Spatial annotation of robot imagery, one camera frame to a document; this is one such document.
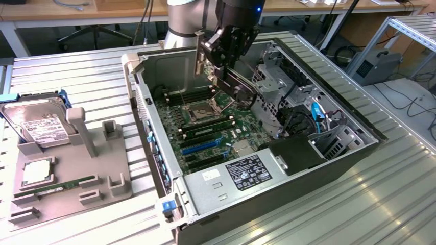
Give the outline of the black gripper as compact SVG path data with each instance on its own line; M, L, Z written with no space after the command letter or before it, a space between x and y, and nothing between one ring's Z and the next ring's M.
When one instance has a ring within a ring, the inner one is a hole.
M217 29L221 31L220 50L225 56L241 56L246 53L258 34L258 20L264 0L217 1Z

